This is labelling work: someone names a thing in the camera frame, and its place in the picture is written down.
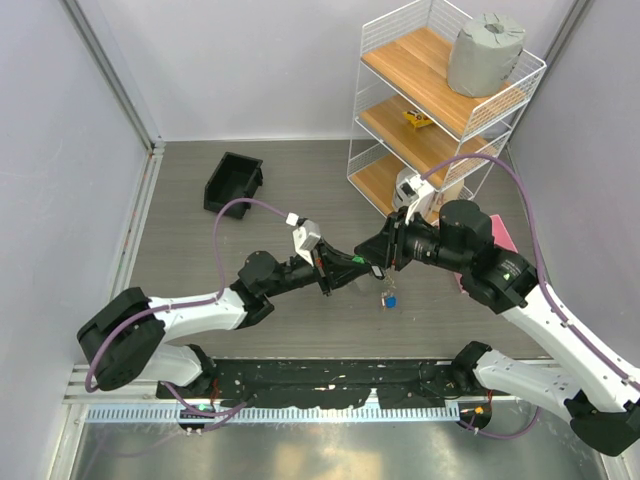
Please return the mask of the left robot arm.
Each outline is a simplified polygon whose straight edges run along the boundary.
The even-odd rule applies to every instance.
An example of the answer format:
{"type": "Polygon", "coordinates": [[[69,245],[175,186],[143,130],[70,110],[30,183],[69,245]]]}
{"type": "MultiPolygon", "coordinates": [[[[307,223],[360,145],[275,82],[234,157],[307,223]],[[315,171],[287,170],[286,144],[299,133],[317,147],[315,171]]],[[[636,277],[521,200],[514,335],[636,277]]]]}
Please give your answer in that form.
{"type": "Polygon", "coordinates": [[[238,278],[222,291],[163,299],[130,287],[95,314],[77,333],[89,363],[88,392],[113,391],[136,379],[169,382],[200,398],[213,387],[212,363],[196,345],[173,340],[208,330],[232,331],[257,325],[270,315],[271,298],[319,286],[325,295],[364,275],[380,273],[359,255],[321,242],[305,259],[278,261],[266,251],[245,260],[238,278]]]}

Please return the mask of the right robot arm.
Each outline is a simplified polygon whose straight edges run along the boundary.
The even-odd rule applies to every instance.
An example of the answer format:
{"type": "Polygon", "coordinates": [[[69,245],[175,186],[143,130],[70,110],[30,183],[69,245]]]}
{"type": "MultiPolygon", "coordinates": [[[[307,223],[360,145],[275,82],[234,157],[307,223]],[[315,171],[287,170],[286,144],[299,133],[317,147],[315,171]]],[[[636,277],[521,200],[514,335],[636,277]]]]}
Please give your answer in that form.
{"type": "Polygon", "coordinates": [[[517,396],[567,422],[607,456],[638,441],[638,368],[581,322],[526,258],[495,243],[491,218],[476,203],[446,203],[435,226],[402,208],[355,252],[382,269],[418,261],[459,274],[471,299],[525,332],[563,369],[553,374],[471,342],[454,359],[459,391],[517,396]]]}

